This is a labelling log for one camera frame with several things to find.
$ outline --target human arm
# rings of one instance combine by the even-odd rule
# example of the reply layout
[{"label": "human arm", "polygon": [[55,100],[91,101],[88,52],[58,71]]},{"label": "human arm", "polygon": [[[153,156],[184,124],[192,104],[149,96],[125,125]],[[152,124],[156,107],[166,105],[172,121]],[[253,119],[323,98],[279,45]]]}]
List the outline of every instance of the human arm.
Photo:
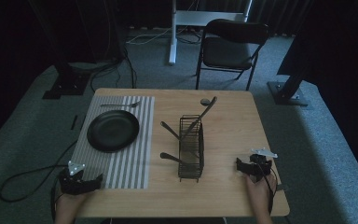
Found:
[{"label": "human arm", "polygon": [[[272,191],[276,188],[276,179],[273,175],[266,176]],[[270,224],[272,219],[269,215],[269,186],[262,178],[258,182],[254,182],[250,176],[245,175],[245,185],[248,192],[249,201],[252,206],[257,224]]]},{"label": "human arm", "polygon": [[72,224],[77,211],[92,192],[71,195],[63,194],[56,202],[55,224]]}]

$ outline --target carpeted floor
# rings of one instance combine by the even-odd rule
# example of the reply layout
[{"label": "carpeted floor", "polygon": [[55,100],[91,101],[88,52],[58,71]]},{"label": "carpeted floor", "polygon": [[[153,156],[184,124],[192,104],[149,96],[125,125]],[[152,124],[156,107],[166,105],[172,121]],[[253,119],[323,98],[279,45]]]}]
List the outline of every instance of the carpeted floor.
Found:
[{"label": "carpeted floor", "polygon": [[[162,30],[132,31],[131,36],[159,34]],[[192,35],[182,38],[197,41]],[[168,65],[169,39],[137,39],[140,44],[128,44],[128,56],[136,71],[138,89],[195,88],[195,69],[199,45],[178,43],[175,65]],[[270,149],[278,153],[277,167],[291,213],[277,223],[358,223],[358,163],[340,129],[324,104],[317,87],[303,82],[300,89],[310,107],[275,105],[267,82],[284,82],[286,76],[276,76],[282,58],[292,38],[272,37],[262,48],[250,92],[255,97]],[[73,63],[79,68],[100,64]],[[201,77],[203,90],[243,91],[248,73],[238,81],[236,75],[219,76],[205,73]],[[128,61],[101,72],[81,96],[63,96],[60,100],[42,100],[57,77],[54,67],[41,74],[10,119],[0,131],[0,187],[8,177],[52,165],[77,139],[81,123],[74,117],[85,118],[93,89],[131,88]],[[71,158],[72,148],[59,164]],[[51,223],[49,190],[59,169],[34,194],[18,203],[0,200],[0,223]],[[48,170],[30,174],[10,182],[4,190],[7,198],[27,195],[43,180]],[[80,218],[77,223],[100,223],[101,219]],[[228,217],[228,224],[255,223],[252,218]]]}]

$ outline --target wooden table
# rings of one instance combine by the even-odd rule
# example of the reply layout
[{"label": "wooden table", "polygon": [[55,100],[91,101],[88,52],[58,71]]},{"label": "wooden table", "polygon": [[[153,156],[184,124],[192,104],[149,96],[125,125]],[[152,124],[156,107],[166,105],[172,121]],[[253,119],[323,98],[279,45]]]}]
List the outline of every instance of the wooden table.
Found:
[{"label": "wooden table", "polygon": [[[147,189],[101,189],[82,206],[79,217],[249,217],[244,178],[236,171],[236,158],[249,161],[251,148],[269,149],[252,94],[248,91],[184,91],[98,89],[96,95],[155,97],[150,173]],[[178,156],[178,140],[160,126],[176,132],[184,114],[201,114],[202,98],[217,102],[202,119],[205,166],[200,181],[180,179],[178,164],[163,160],[161,152]],[[274,199],[272,216],[286,216],[289,206],[283,191]]]}]

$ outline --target gray and white striped mat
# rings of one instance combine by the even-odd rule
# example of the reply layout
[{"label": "gray and white striped mat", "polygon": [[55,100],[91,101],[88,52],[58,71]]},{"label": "gray and white striped mat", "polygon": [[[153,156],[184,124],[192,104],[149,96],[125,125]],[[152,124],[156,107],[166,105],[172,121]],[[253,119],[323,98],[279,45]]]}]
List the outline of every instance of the gray and white striped mat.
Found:
[{"label": "gray and white striped mat", "polygon": [[[134,107],[100,107],[103,104],[126,105],[140,101]],[[155,98],[152,96],[94,96],[80,132],[72,163],[86,164],[84,180],[103,174],[105,189],[146,189],[149,177],[150,148]],[[103,112],[121,109],[131,112],[138,120],[137,138],[127,147],[114,153],[94,149],[87,140],[90,123]]]}]

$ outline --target utensil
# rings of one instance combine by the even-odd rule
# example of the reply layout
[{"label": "utensil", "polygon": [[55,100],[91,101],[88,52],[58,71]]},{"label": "utensil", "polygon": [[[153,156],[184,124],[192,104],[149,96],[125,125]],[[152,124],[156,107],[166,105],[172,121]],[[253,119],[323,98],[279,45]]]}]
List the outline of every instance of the utensil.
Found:
[{"label": "utensil", "polygon": [[208,111],[212,108],[212,106],[214,105],[214,103],[216,103],[216,101],[217,101],[217,97],[214,97],[212,99],[211,103],[208,105],[208,107],[206,107],[204,112],[202,112],[202,114],[199,116],[199,118],[197,120],[195,120],[193,123],[191,123],[190,127],[188,127],[185,134],[182,135],[181,140],[183,140],[191,132],[191,130],[193,130],[193,128],[196,126],[196,124],[202,119],[202,117],[204,117],[206,115],[206,113],[208,113]]},{"label": "utensil", "polygon": [[182,161],[182,160],[180,160],[180,159],[178,159],[178,158],[174,157],[173,155],[170,155],[170,154],[168,154],[168,153],[166,153],[166,152],[161,152],[161,153],[159,154],[159,156],[160,156],[162,159],[167,159],[167,160],[171,160],[171,161],[177,161],[177,162],[179,162],[179,163],[186,164],[185,161]]},{"label": "utensil", "polygon": [[181,140],[179,135],[176,132],[174,132],[173,129],[170,126],[168,126],[168,124],[166,122],[162,121],[160,124],[166,130],[170,131],[170,133],[173,134],[173,136],[175,136],[179,141]]},{"label": "utensil", "polygon": [[115,107],[115,106],[129,106],[129,107],[136,107],[137,105],[139,105],[141,102],[135,102],[129,105],[101,105],[101,107]]}]

